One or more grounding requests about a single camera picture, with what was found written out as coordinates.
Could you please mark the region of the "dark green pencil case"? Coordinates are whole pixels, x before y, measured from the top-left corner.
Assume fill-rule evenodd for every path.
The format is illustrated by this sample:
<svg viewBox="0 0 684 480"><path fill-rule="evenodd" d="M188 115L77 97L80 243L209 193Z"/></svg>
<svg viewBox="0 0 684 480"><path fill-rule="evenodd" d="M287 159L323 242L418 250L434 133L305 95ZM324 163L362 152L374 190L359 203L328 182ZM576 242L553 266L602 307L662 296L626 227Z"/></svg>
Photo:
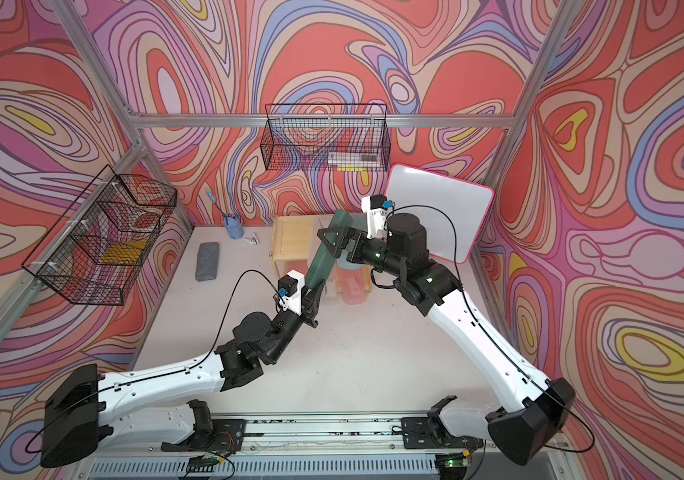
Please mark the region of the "dark green pencil case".
<svg viewBox="0 0 684 480"><path fill-rule="evenodd" d="M348 226L353 224L353 218L350 213L344 210L337 210L329 222L329 226ZM308 273L305 277L305 286L313 289L318 286L323 286L326 280L330 277L333 268L336 264L337 258L334 254L330 254L325 246L321 243L316 251L315 257L310 265Z"/></svg>

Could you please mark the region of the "clear pencil case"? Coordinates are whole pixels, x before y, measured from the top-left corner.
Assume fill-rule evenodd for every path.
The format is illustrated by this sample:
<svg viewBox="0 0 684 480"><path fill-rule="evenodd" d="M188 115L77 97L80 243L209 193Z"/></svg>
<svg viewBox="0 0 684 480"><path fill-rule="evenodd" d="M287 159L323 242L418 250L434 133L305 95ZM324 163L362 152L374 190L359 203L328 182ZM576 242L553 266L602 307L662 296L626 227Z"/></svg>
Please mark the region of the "clear pencil case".
<svg viewBox="0 0 684 480"><path fill-rule="evenodd" d="M335 273L333 273L324 283L321 300L323 304L335 303L342 300L341 286L339 285L338 277Z"/></svg>

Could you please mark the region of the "teal pencil case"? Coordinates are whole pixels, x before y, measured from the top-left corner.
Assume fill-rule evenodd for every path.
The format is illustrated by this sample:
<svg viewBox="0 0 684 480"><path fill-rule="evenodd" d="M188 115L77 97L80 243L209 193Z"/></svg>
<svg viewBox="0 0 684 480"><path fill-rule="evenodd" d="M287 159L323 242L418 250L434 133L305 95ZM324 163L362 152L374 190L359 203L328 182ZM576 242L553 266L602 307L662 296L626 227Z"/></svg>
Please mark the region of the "teal pencil case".
<svg viewBox="0 0 684 480"><path fill-rule="evenodd" d="M356 271L362 268L362 264L351 262L348 259L349 253L343 251L340 257L336 260L336 266L341 270Z"/></svg>

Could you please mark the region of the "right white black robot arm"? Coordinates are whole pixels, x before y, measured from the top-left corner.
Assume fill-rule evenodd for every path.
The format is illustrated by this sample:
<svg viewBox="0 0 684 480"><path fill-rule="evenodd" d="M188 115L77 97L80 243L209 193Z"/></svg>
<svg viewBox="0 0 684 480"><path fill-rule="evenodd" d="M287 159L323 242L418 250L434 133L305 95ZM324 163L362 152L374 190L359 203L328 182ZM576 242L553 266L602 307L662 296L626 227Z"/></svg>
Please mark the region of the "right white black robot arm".
<svg viewBox="0 0 684 480"><path fill-rule="evenodd" d="M320 252L392 275L401 296L442 328L492 387L497 402L490 407L455 396L438 402L428 414L436 440L490 440L509 460L526 465L563 428L576 397L572 385L550 379L496 331L457 274L431 258L427 230L415 215L390 216L382 238L347 223L321 229L318 237Z"/></svg>

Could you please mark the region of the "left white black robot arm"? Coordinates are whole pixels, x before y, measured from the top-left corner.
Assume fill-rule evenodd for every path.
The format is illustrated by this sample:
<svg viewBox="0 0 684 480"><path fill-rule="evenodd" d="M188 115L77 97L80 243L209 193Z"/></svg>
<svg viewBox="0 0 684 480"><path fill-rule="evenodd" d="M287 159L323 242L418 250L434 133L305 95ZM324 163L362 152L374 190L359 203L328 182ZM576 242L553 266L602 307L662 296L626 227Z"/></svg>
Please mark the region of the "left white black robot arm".
<svg viewBox="0 0 684 480"><path fill-rule="evenodd" d="M275 364L301 326L316 326L323 290L304 288L299 304L274 317L247 315L231 341L202 356L129 372L77 368L45 403L41 466L139 445L168 451L213 446L216 433L203 395L240 388Z"/></svg>

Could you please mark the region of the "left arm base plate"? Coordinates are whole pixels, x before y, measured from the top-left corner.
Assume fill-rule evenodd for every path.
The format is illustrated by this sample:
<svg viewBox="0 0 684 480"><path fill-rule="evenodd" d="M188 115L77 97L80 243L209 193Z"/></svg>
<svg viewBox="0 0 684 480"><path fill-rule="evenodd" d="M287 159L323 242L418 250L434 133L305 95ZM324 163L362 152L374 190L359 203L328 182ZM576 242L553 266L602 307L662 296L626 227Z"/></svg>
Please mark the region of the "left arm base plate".
<svg viewBox="0 0 684 480"><path fill-rule="evenodd" d="M211 452L220 455L241 450L245 439L244 419L214 419L211 427L195 427L186 439L176 443L163 442L163 452Z"/></svg>

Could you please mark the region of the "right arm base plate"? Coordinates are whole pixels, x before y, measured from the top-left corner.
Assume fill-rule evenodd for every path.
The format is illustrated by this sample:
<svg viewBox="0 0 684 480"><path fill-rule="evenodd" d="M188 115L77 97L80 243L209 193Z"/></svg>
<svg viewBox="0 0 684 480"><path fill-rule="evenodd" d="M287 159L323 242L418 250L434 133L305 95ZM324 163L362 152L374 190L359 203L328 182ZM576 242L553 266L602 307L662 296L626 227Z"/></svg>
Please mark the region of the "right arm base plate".
<svg viewBox="0 0 684 480"><path fill-rule="evenodd" d="M482 449L485 441L475 437L457 437L437 420L427 416L402 417L397 429L407 450L462 449L474 452Z"/></svg>

